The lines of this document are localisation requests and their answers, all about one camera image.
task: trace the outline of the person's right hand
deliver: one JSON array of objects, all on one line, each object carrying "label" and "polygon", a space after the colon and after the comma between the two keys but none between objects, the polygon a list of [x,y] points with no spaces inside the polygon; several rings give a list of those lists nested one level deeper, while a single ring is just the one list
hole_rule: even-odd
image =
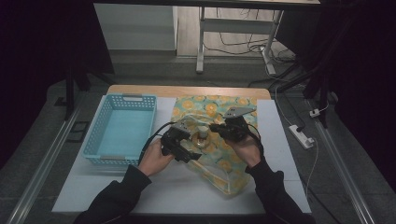
[{"label": "person's right hand", "polygon": [[244,161],[249,168],[257,165],[262,160],[259,147],[251,136],[248,135],[244,140],[239,142],[226,139],[224,139],[224,141],[233,148],[236,155]]}]

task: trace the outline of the wall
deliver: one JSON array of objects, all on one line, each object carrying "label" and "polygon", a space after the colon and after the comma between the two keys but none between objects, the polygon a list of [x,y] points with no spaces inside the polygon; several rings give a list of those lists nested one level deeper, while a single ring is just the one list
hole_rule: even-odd
[{"label": "wall", "polygon": [[177,7],[94,6],[108,49],[177,48]]}]

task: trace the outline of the black jacket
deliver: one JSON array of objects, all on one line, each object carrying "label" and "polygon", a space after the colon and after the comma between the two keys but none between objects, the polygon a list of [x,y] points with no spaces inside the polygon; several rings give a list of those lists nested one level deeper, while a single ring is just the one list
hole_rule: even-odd
[{"label": "black jacket", "polygon": [[[267,214],[266,222],[311,224],[315,220],[304,214],[285,191],[283,172],[274,173],[265,159],[246,170],[256,182],[256,193]],[[130,165],[123,180],[111,182],[93,200],[89,209],[81,213],[75,224],[119,223],[134,209],[141,191],[150,184],[147,176]]]}]

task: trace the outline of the yellow and teal fabric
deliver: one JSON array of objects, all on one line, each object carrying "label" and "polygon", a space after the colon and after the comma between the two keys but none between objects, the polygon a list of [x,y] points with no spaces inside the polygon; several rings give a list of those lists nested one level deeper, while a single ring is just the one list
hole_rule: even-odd
[{"label": "yellow and teal fabric", "polygon": [[[257,99],[219,95],[182,96],[177,97],[172,114],[172,121],[183,119],[191,131],[191,140],[183,140],[181,145],[202,154],[198,161],[188,163],[189,168],[201,174],[224,194],[236,194],[248,183],[250,175],[245,173],[246,164],[218,133],[209,130],[205,148],[198,148],[193,143],[193,137],[197,134],[198,126],[224,123],[222,115],[233,106],[256,108]],[[257,128],[256,111],[244,115],[244,118]]]}]

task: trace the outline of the basket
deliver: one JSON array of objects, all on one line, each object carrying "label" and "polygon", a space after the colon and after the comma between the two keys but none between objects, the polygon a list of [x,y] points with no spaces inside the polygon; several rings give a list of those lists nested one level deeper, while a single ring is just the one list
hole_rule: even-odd
[{"label": "basket", "polygon": [[84,139],[83,156],[94,164],[137,166],[156,109],[155,95],[105,95]]}]

